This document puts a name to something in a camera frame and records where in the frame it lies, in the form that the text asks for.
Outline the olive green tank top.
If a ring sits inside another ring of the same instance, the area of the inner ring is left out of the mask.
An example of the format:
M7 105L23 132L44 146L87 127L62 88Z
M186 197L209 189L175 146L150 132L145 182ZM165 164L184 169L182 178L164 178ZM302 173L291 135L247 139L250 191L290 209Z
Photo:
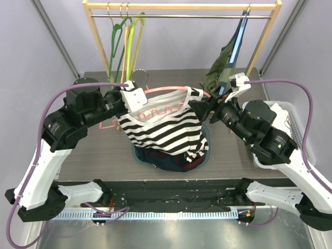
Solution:
M207 93L212 94L218 92L219 83L224 87L224 92L228 92L231 88L229 77L234 74L236 63L230 62L234 42L229 42L222 47L221 52L215 62L212 64L209 72L205 75L204 81L200 83L200 87Z

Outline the striped black white tank top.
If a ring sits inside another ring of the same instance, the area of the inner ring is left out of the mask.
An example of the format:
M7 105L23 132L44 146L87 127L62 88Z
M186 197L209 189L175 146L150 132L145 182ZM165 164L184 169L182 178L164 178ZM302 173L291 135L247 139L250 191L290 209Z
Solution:
M188 90L190 101L204 98L201 89L198 95ZM204 156L209 150L208 140L202 133L202 122L199 121L189 103L178 112L156 115L151 119L137 120L134 112L120 116L121 129L130 142L137 148L155 149L168 155L182 155L188 162Z

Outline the pink hanger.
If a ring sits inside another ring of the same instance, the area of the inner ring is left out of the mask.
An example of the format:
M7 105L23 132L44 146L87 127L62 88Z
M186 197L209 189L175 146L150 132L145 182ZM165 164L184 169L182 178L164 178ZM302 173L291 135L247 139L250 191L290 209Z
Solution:
M137 120L141 121L141 119L147 120L154 118L156 115L165 115L168 113L178 112L181 108L189 103L188 98L188 90L192 90L192 93L196 93L198 91L198 95L200 95L201 91L181 86L165 86L159 88L149 88L146 85L145 95L149 93L157 93L161 91L170 91L168 94L159 95L148 99L148 102L142 106L140 110L134 111L137 114Z

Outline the light blue hanger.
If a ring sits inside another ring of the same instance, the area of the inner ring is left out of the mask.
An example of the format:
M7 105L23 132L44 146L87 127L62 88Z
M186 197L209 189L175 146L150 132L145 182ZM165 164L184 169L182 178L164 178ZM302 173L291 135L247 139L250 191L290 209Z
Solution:
M240 21L238 23L238 26L236 28L236 31L234 32L233 36L231 37L231 39L229 41L229 42L234 42L232 55L230 57L230 62L231 63L233 63L233 62L236 63L237 62L237 58L238 58L240 48L241 48L241 45L242 45L244 31L245 31L246 24L247 24L247 18L246 17L249 14L249 11L248 10L244 11L243 14L244 14L245 18L240 19ZM217 90L218 90L217 93L219 95L224 95L226 93L226 92L224 92L224 87L221 85L221 83L219 83Z

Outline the orange yellow hanger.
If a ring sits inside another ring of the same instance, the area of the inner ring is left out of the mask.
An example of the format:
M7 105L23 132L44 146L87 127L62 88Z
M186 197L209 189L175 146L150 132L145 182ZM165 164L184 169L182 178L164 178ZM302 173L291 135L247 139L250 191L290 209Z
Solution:
M134 21L129 24L125 29L124 34L124 55L122 62L122 73L121 73L121 83L124 83L126 80L129 80L133 72L134 67L134 58L131 58L132 55L132 46L133 46L133 36L135 30Z

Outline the neon yellow hanger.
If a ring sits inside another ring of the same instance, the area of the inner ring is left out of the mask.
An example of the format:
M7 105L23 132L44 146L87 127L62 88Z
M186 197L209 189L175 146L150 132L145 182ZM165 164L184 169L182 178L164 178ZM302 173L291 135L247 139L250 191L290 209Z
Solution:
M144 14L145 14L145 12L141 11L138 13L138 15L140 15L140 17L132 18L132 22L134 21L134 23L135 23L135 30L134 30L135 32L134 32L134 36L133 36L133 46L132 46L132 55L131 55L131 58L134 58L133 71L135 70L137 57L138 57L140 44L141 44L141 39L142 39L142 34L143 34L143 29L144 29L144 25L145 25L145 18L142 17L142 15L144 15Z

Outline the green velvet hanger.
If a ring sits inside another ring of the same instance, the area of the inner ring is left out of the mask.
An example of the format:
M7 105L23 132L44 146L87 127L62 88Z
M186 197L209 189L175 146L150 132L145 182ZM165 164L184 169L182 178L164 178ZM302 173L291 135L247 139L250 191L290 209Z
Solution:
M120 39L123 33L123 26L127 24L127 21L132 22L132 18L124 18L121 23L113 24L112 28L112 36L111 36L111 42L110 42L110 58L109 58L109 66L108 66L108 82L116 82L119 76L120 66L123 60L125 47L123 47L120 59L116 68L116 74L114 79L112 79L112 66L113 66L113 59L116 56L118 46L120 43Z

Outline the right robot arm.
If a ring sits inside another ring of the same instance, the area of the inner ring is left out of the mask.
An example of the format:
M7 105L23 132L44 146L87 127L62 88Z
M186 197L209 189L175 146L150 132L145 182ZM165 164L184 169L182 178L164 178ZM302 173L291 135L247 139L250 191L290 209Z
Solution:
M230 101L210 97L190 101L190 107L200 121L210 112L210 123L221 121L265 165L271 165L287 176L298 191L270 187L253 179L242 178L229 197L236 204L264 203L297 215L306 225L319 230L331 230L331 186L318 180L318 172L302 157L297 143L287 133L283 109L271 107L262 100L249 101L244 108L238 99Z

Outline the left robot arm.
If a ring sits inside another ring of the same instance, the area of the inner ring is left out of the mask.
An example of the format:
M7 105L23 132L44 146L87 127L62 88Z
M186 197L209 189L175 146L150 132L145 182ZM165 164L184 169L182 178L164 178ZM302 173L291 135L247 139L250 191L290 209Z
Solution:
M19 205L18 216L24 223L51 220L69 206L109 205L112 192L100 179L62 186L54 178L66 157L88 135L89 127L127 111L122 86L80 78L47 103L34 158L20 185L5 192L10 204Z

